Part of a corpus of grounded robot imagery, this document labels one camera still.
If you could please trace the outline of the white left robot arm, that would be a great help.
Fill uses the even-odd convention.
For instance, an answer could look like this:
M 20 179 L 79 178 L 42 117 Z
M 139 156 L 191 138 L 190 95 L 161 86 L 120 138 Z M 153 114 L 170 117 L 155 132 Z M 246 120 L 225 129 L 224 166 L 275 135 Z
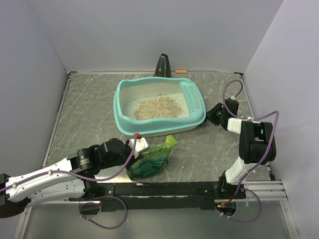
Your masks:
M 96 175 L 103 169 L 125 169 L 138 146 L 134 138 L 123 143 L 112 138 L 100 145 L 82 148 L 59 162 L 25 175 L 0 176 L 0 216 L 9 218 L 26 208 L 62 198 L 93 200 L 99 189 Z

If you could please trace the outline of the teal litter box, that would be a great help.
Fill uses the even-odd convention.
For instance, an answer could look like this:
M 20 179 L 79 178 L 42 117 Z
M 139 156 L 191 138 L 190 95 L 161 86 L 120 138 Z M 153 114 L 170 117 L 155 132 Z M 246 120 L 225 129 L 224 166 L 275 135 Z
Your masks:
M 133 112 L 138 100 L 159 94 L 176 99 L 184 109 L 183 115 L 178 118 L 136 120 Z M 139 133 L 143 137 L 152 137 L 186 131 L 202 124 L 206 118 L 202 95 L 197 85 L 187 78 L 122 80 L 114 94 L 113 109 L 117 128 L 127 136 Z

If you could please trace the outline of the green litter bag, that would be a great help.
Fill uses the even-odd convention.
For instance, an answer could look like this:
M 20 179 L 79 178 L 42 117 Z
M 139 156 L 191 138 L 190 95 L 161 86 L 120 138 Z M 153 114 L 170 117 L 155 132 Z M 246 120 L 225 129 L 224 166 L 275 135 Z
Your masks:
M 168 135 L 164 143 L 149 147 L 139 157 L 131 159 L 127 165 L 127 175 L 131 180 L 140 180 L 159 174 L 168 164 L 169 157 L 177 141 Z

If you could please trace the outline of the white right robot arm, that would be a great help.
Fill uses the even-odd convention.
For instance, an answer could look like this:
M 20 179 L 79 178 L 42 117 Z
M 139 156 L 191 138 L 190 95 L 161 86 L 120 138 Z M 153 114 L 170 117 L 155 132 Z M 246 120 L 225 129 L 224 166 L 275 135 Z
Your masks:
M 234 118 L 238 108 L 236 100 L 226 99 L 206 113 L 206 120 L 239 135 L 239 156 L 218 180 L 217 191 L 222 198 L 231 197 L 239 184 L 259 166 L 273 161 L 277 153 L 275 140 L 271 138 L 272 123 Z

